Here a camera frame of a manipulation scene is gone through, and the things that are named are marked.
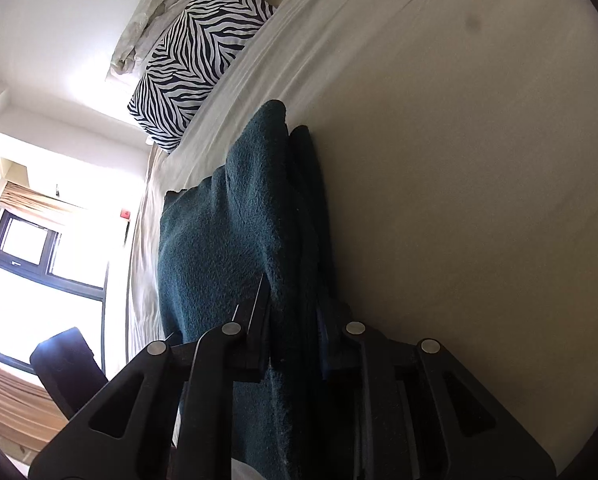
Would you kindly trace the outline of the black framed window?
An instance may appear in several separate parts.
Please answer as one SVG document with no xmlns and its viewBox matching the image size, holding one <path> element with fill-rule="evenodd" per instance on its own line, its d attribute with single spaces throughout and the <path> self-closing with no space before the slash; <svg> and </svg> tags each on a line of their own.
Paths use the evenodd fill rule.
<svg viewBox="0 0 598 480">
<path fill-rule="evenodd" d="M 76 328 L 106 366 L 108 262 L 91 230 L 58 232 L 5 211 L 0 219 L 0 362 L 32 372 L 38 344 Z"/>
</svg>

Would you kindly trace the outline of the zebra print pillow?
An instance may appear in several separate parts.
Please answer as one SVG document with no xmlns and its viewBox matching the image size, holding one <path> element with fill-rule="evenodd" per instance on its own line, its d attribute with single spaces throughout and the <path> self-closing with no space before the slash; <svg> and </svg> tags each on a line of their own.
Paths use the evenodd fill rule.
<svg viewBox="0 0 598 480">
<path fill-rule="evenodd" d="M 265 0 L 192 0 L 147 56 L 130 115 L 154 144 L 174 151 L 213 88 L 274 14 Z"/>
</svg>

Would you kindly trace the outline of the beige roller blind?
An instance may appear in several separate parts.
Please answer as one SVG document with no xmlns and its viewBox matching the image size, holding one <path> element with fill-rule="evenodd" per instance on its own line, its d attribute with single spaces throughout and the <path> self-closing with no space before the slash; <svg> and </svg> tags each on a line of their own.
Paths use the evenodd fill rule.
<svg viewBox="0 0 598 480">
<path fill-rule="evenodd" d="M 0 196 L 0 207 L 17 217 L 53 230 L 68 226 L 80 217 L 78 206 L 38 193 L 12 181 L 5 183 Z"/>
</svg>

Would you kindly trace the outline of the dark teal knit sweater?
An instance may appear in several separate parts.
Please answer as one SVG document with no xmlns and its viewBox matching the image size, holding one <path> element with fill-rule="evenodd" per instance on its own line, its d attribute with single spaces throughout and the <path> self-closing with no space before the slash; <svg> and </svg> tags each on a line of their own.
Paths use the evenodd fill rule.
<svg viewBox="0 0 598 480">
<path fill-rule="evenodd" d="M 327 201 L 309 130 L 264 103 L 224 165 L 169 192 L 157 284 L 163 329 L 194 341 L 271 285 L 262 382 L 234 387 L 232 454 L 268 479 L 339 479 L 349 471 L 340 385 L 323 381 L 316 309 L 343 304 Z"/>
</svg>

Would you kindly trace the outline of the beige bed sheet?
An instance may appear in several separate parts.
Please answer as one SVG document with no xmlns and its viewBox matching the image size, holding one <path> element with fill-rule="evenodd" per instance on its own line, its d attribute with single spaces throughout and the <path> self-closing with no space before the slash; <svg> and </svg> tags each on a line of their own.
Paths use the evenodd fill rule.
<svg viewBox="0 0 598 480">
<path fill-rule="evenodd" d="M 310 129 L 343 299 L 440 339 L 566 468 L 598 425 L 598 0 L 271 0 L 172 154 L 149 154 L 129 346 L 161 323 L 162 197 L 278 99 Z"/>
</svg>

